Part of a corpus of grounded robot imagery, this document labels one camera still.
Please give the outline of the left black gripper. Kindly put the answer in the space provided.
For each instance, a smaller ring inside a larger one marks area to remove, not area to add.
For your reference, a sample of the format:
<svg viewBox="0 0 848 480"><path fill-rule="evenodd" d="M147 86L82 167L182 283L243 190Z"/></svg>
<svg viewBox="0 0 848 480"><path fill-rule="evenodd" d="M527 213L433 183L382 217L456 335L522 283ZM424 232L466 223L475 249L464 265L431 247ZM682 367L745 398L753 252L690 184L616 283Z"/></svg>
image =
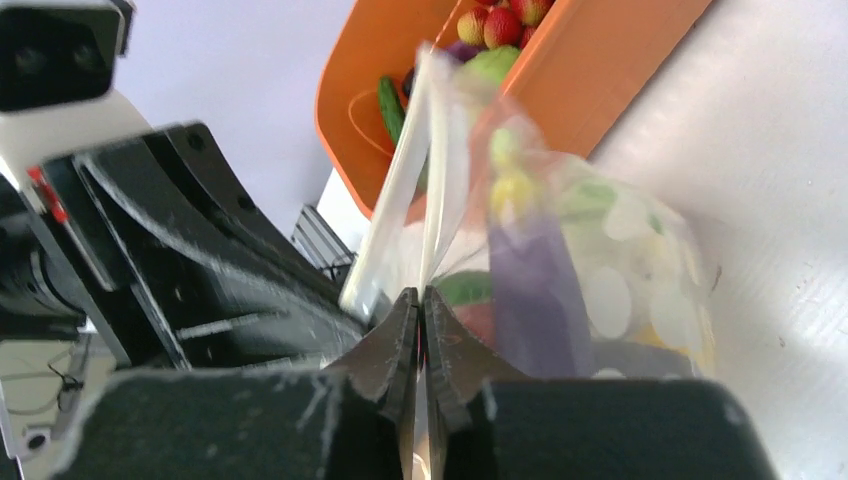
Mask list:
<svg viewBox="0 0 848 480"><path fill-rule="evenodd" d="M365 334L203 123L54 158L39 169L39 193L39 304L90 318L124 364L331 360Z"/></svg>

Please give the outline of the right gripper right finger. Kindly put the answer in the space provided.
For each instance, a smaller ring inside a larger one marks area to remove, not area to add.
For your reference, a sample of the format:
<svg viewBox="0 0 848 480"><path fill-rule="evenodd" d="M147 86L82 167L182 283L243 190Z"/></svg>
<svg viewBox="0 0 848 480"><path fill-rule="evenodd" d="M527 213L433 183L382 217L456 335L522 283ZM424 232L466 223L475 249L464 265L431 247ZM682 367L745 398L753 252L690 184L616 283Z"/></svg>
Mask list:
<svg viewBox="0 0 848 480"><path fill-rule="evenodd" d="M435 479L772 479L741 405L702 380L537 380L422 300Z"/></svg>

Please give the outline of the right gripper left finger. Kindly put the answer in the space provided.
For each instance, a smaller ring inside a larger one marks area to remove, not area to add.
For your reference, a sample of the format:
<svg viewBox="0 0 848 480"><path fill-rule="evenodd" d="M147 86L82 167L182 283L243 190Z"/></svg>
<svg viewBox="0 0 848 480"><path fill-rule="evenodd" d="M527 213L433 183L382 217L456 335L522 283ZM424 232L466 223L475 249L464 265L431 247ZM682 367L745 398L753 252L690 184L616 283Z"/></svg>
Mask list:
<svg viewBox="0 0 848 480"><path fill-rule="evenodd" d="M133 369L74 419L57 479L408 479L418 294L327 367Z"/></svg>

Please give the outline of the purple toy eggplant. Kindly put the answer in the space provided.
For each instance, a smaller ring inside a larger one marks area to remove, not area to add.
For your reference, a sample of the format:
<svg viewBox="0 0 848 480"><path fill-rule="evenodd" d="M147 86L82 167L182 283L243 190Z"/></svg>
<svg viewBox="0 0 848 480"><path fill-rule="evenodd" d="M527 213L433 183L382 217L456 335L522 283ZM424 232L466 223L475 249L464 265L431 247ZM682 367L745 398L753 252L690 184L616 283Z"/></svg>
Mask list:
<svg viewBox="0 0 848 480"><path fill-rule="evenodd" d="M488 230L495 348L536 378L594 372L588 316L559 222L532 214Z"/></svg>

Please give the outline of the toy watermelon slice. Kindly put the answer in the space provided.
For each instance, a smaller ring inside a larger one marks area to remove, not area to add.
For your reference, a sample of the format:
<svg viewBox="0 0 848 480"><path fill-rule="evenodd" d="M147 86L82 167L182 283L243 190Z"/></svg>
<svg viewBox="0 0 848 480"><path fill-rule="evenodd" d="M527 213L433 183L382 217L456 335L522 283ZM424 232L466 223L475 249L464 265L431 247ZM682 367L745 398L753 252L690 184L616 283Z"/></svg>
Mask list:
<svg viewBox="0 0 848 480"><path fill-rule="evenodd" d="M494 306L488 271L465 270L438 277L432 285L457 320L488 347L495 347Z"/></svg>

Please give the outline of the clear zip top bag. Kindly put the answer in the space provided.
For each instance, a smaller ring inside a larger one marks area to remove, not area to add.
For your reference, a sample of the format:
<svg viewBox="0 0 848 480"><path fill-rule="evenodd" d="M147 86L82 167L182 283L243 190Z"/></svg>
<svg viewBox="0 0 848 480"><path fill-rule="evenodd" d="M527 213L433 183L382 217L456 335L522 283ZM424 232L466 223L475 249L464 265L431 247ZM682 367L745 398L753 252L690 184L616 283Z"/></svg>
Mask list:
<svg viewBox="0 0 848 480"><path fill-rule="evenodd" d="M714 369L705 277L684 218L553 150L494 77L419 48L386 181L340 296L364 320L407 287L537 378L692 378Z"/></svg>

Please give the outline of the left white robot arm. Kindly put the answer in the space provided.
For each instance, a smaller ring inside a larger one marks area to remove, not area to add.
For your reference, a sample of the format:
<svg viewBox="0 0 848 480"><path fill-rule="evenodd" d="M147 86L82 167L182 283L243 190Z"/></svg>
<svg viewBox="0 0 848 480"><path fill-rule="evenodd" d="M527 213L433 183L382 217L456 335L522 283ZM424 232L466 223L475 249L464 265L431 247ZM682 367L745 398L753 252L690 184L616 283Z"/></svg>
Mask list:
<svg viewBox="0 0 848 480"><path fill-rule="evenodd" d="M333 360L365 335L255 205L203 123L54 157L1 190L1 336L91 322L122 367Z"/></svg>

